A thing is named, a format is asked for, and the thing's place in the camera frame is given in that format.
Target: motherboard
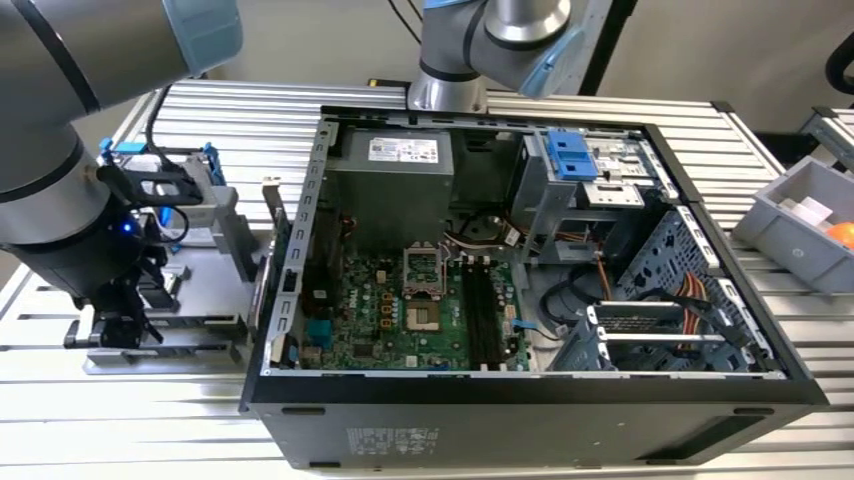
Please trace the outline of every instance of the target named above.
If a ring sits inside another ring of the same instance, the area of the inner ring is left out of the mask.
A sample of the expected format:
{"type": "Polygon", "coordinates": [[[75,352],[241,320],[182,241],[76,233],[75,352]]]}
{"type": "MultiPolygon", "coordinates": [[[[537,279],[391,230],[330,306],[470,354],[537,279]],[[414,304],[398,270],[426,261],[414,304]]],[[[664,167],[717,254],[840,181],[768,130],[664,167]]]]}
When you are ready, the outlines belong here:
{"type": "Polygon", "coordinates": [[[329,339],[313,337],[310,320],[301,363],[323,370],[527,371],[517,312],[503,262],[451,259],[430,245],[350,254],[329,339]]]}

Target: power supply label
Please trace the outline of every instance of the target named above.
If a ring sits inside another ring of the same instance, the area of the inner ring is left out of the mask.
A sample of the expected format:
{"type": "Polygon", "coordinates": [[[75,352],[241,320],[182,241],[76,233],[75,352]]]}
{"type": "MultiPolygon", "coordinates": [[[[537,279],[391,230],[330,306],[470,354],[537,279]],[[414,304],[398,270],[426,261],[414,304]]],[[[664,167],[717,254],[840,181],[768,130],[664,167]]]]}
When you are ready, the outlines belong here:
{"type": "Polygon", "coordinates": [[[439,141],[410,138],[371,139],[374,162],[439,163],[439,141]]]}

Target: sticker label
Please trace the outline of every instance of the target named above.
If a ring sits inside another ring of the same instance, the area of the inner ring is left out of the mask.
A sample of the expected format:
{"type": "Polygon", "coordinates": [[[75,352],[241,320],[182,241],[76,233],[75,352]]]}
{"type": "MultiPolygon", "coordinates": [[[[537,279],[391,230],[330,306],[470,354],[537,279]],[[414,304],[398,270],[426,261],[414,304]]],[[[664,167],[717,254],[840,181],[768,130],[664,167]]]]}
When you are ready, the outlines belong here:
{"type": "Polygon", "coordinates": [[[605,159],[598,159],[597,160],[597,166],[600,167],[600,170],[620,170],[621,166],[620,166],[620,160],[605,160],[605,159]]]}
{"type": "Polygon", "coordinates": [[[433,455],[438,428],[349,428],[354,455],[433,455]]]}
{"type": "Polygon", "coordinates": [[[510,227],[510,232],[507,233],[507,236],[505,237],[505,243],[507,245],[510,245],[511,247],[515,247],[517,243],[519,243],[519,230],[517,230],[513,227],[510,227]]]}
{"type": "Polygon", "coordinates": [[[374,162],[439,163],[439,141],[374,138],[369,160],[374,162]]]}

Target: orange object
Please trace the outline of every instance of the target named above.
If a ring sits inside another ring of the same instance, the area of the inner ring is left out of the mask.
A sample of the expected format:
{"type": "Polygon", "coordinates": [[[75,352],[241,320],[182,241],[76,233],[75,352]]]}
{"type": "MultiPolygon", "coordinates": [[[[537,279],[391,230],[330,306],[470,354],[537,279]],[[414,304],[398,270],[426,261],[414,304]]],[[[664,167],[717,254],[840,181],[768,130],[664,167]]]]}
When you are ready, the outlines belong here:
{"type": "Polygon", "coordinates": [[[830,238],[838,240],[842,245],[854,248],[854,222],[840,223],[828,229],[830,238]]]}

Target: slotted metal worktable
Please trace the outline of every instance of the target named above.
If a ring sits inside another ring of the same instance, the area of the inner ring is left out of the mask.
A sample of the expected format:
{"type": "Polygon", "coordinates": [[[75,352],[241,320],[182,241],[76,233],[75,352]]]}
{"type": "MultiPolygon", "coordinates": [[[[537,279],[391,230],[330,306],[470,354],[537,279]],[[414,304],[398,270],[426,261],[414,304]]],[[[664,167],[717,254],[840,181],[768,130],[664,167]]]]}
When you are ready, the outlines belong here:
{"type": "MultiPolygon", "coordinates": [[[[153,99],[141,100],[116,140],[142,141],[153,99]]],[[[270,228],[261,181],[279,176],[295,210],[321,105],[403,108],[395,88],[181,83],[157,124],[161,145],[211,141],[254,228],[270,228]]],[[[657,124],[716,220],[730,230],[752,194],[782,168],[736,115],[704,102],[493,93],[497,115],[657,124]]],[[[738,256],[789,338],[820,379],[832,409],[698,468],[644,470],[330,472],[338,477],[646,478],[789,480],[854,478],[854,296],[816,294],[760,253],[738,256]],[[809,470],[822,469],[821,473],[809,470]]],[[[0,294],[0,477],[290,478],[261,422],[238,415],[242,375],[87,376],[86,353],[62,348],[76,311],[67,296],[22,268],[0,294]]]]}

